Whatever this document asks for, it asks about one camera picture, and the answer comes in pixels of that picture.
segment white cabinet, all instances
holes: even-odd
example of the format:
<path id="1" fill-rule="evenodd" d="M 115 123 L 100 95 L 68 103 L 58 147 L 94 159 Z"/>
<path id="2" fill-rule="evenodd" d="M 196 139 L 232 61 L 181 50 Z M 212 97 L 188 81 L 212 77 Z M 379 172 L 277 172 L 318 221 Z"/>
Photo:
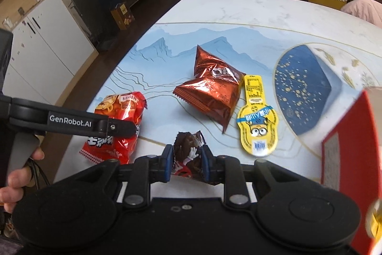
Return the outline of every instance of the white cabinet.
<path id="1" fill-rule="evenodd" d="M 73 75 L 93 53 L 94 47 L 62 0 L 44 0 L 28 14 L 28 19 Z"/>
<path id="2" fill-rule="evenodd" d="M 13 30 L 10 65 L 51 104 L 56 103 L 73 78 L 73 74 L 28 19 L 24 19 Z"/>
<path id="3" fill-rule="evenodd" d="M 5 74 L 3 93 L 9 97 L 24 98 L 26 100 L 48 104 L 48 101 L 33 89 L 11 65 L 8 66 Z"/>

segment snack package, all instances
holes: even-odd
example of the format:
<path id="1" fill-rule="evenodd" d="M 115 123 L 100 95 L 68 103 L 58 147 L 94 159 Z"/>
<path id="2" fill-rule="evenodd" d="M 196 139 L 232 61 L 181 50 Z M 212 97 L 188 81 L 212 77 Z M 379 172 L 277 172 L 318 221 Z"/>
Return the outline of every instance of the snack package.
<path id="1" fill-rule="evenodd" d="M 147 102 L 140 92 L 105 97 L 94 112 L 107 115 L 109 118 L 134 122 L 137 128 L 136 135 L 129 138 L 89 137 L 80 154 L 94 163 L 101 163 L 108 159 L 118 159 L 121 164 L 129 163 L 130 156 L 134 152 L 137 143 L 144 108 L 147 108 Z"/>
<path id="2" fill-rule="evenodd" d="M 194 79 L 173 93 L 223 126 L 223 133 L 240 97 L 245 74 L 216 56 L 196 48 Z"/>
<path id="3" fill-rule="evenodd" d="M 267 105 L 261 76 L 244 76 L 245 97 L 237 117 L 243 148 L 257 157 L 268 156 L 277 145 L 278 116 Z"/>
<path id="4" fill-rule="evenodd" d="M 174 143 L 174 175 L 203 181 L 200 147 L 206 142 L 200 131 L 179 132 Z"/>

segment fingernail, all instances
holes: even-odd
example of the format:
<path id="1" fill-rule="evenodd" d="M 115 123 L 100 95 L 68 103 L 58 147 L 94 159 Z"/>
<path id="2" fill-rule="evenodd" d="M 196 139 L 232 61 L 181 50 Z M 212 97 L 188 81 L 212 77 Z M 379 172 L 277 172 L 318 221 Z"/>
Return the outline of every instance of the fingernail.
<path id="1" fill-rule="evenodd" d="M 6 191 L 0 192 L 0 201 L 2 203 L 7 203 L 10 198 L 10 195 Z"/>
<path id="2" fill-rule="evenodd" d="M 9 186 L 11 186 L 11 187 L 19 187 L 20 186 L 19 179 L 17 177 L 12 177 L 9 180 Z"/>

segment yellow minion package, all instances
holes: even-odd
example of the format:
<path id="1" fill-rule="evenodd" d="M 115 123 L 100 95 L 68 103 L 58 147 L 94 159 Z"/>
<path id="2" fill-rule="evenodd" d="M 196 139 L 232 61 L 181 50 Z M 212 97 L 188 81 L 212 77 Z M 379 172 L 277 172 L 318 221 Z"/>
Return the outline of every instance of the yellow minion package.
<path id="1" fill-rule="evenodd" d="M 277 145 L 278 117 L 272 106 L 265 101 L 261 76 L 244 76 L 244 105 L 237 117 L 243 148 L 251 155 L 265 157 Z"/>

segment red box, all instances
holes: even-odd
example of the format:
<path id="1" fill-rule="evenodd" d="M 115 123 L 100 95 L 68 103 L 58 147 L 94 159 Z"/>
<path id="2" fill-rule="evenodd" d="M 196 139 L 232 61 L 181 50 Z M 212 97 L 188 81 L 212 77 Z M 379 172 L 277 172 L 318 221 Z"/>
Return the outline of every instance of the red box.
<path id="1" fill-rule="evenodd" d="M 348 195 L 362 214 L 352 247 L 382 252 L 382 88 L 362 91 L 322 142 L 322 184 Z"/>

